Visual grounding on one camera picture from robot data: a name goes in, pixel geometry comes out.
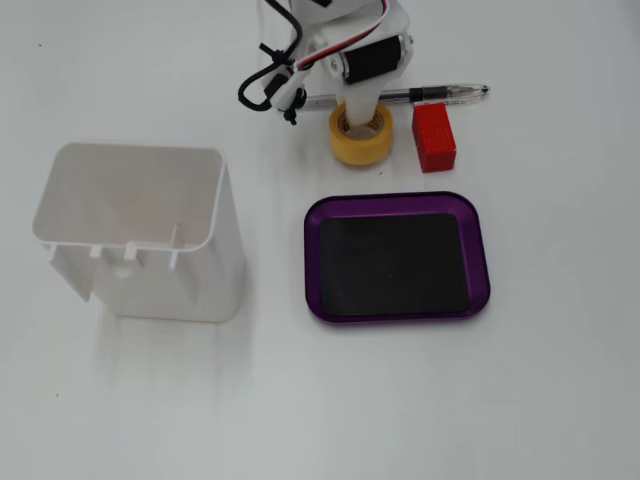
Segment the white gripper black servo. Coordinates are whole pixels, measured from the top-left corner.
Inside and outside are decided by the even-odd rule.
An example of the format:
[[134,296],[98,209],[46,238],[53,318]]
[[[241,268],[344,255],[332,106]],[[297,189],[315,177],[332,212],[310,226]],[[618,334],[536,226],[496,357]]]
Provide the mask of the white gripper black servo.
[[[338,85],[350,87],[385,77],[404,67],[411,57],[409,16],[399,4],[296,4],[294,18],[302,40],[294,53],[294,68],[281,67],[269,81],[269,101],[288,110],[310,69],[324,65]],[[354,90],[345,95],[347,135],[376,135],[379,94]]]

